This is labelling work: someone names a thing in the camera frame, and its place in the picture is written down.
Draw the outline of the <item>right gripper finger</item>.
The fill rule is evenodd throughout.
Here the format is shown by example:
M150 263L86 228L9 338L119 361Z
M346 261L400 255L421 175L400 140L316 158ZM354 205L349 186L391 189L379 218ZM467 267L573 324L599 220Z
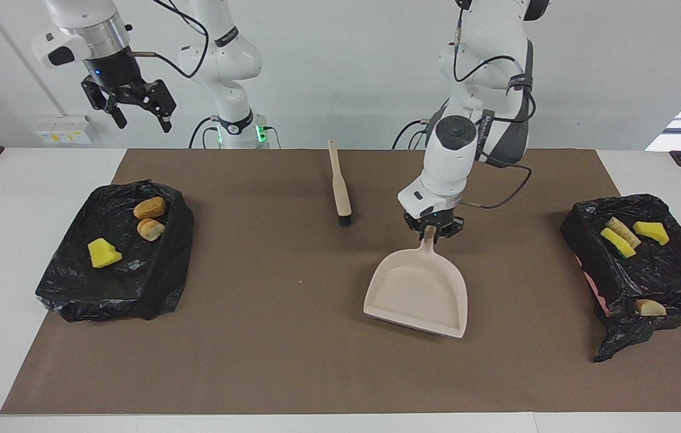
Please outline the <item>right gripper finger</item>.
M146 86L146 99L162 131L167 134L172 129L171 116L177 106L164 80L157 79Z
M109 114L119 129L125 129L127 120L118 104L120 97L123 95L123 87L103 88L99 87L97 91L97 108Z

